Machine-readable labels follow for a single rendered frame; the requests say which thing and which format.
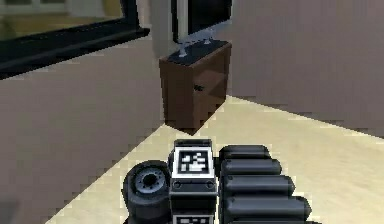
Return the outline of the black television set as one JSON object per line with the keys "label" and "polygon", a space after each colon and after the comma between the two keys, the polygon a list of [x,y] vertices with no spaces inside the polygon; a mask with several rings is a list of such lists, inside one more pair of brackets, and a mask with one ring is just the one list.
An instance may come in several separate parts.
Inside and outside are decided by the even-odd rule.
{"label": "black television set", "polygon": [[231,22],[233,0],[171,0],[172,39],[178,57],[188,55],[189,45],[210,44],[214,33]]}

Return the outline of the brown television cabinet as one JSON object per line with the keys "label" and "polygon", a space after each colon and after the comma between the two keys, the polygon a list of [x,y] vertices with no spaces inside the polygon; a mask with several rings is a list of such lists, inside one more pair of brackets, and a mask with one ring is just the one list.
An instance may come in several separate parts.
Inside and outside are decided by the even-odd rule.
{"label": "brown television cabinet", "polygon": [[213,40],[159,60],[165,124],[193,135],[224,103],[232,44]]}

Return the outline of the black framed window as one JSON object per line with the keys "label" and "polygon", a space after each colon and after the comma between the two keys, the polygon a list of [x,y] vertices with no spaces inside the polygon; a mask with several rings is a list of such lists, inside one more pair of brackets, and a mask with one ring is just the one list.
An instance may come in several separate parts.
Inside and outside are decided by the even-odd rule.
{"label": "black framed window", "polygon": [[0,80],[145,37],[138,0],[0,0]]}

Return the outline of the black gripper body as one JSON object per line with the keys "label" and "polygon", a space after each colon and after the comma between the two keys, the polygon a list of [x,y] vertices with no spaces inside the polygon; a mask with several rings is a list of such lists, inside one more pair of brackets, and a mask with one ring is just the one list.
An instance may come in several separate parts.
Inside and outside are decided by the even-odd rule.
{"label": "black gripper body", "polygon": [[123,224],[168,224],[169,185],[166,162],[148,160],[135,165],[123,181],[122,196],[129,213]]}

